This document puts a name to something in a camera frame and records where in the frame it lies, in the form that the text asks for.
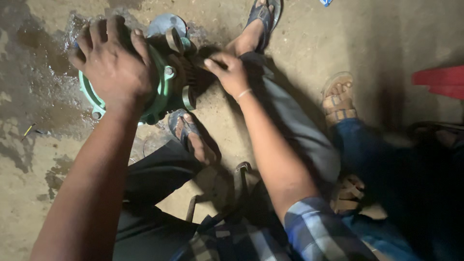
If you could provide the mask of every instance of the forearm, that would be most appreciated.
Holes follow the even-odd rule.
[[[299,200],[316,196],[311,175],[252,93],[240,98],[254,156],[277,216]]]
[[[107,112],[78,153],[32,260],[110,260],[139,113]]]

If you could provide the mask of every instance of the hand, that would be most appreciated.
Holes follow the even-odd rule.
[[[222,69],[216,62],[225,64],[227,69]],[[205,60],[206,67],[221,81],[224,90],[237,100],[238,96],[250,89],[248,77],[242,61],[230,54],[220,52]]]
[[[152,60],[140,29],[130,34],[136,52],[128,50],[122,39],[124,22],[116,15],[84,27],[70,62],[92,83],[106,111],[141,112],[152,91]]]

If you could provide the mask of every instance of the bracelet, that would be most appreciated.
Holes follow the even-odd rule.
[[[236,100],[237,103],[238,103],[238,99],[240,99],[240,97],[242,97],[243,95],[245,95],[245,94],[247,94],[247,93],[249,93],[249,92],[252,92],[252,91],[253,91],[252,89],[248,89],[248,90],[243,91],[241,94],[239,94],[239,95],[237,96],[237,98],[236,98],[235,100]]]

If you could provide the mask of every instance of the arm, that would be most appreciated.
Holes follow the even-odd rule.
[[[112,258],[130,150],[143,97],[151,90],[145,40],[133,31],[131,40],[138,55],[126,51],[119,42],[118,28],[123,24],[120,16],[100,20],[85,27],[77,39],[80,49],[70,61],[104,99],[107,112],[63,182],[31,260]],[[104,41],[104,29],[108,41]]]
[[[259,172],[277,216],[283,222],[287,210],[306,197],[317,196],[317,188],[309,171],[262,105],[252,92],[245,92],[250,87],[241,60],[225,53],[216,54],[211,59],[228,66],[227,70],[223,70],[212,60],[205,61],[224,89],[236,100],[239,99]]]

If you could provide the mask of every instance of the shirt sleeve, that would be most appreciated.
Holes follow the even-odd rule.
[[[377,260],[322,198],[305,198],[291,206],[284,227],[290,244],[306,261]]]

